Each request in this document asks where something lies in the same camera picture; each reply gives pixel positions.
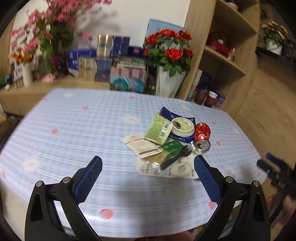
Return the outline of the right gloved hand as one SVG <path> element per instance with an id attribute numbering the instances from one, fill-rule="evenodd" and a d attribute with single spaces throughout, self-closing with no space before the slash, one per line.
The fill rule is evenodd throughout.
<path id="1" fill-rule="evenodd" d="M 268 210 L 271 211 L 275 203 L 275 195 L 273 194 L 269 196 L 266 202 L 267 202 Z M 280 223 L 281 225 L 285 226 L 289 222 L 290 218 L 293 216 L 293 213 L 295 212 L 295 206 L 296 206 L 295 198 L 292 198 L 289 195 L 287 195 L 282 201 L 282 206 L 283 206 L 283 215 L 278 221 L 275 221 L 274 223 L 275 224 Z"/>

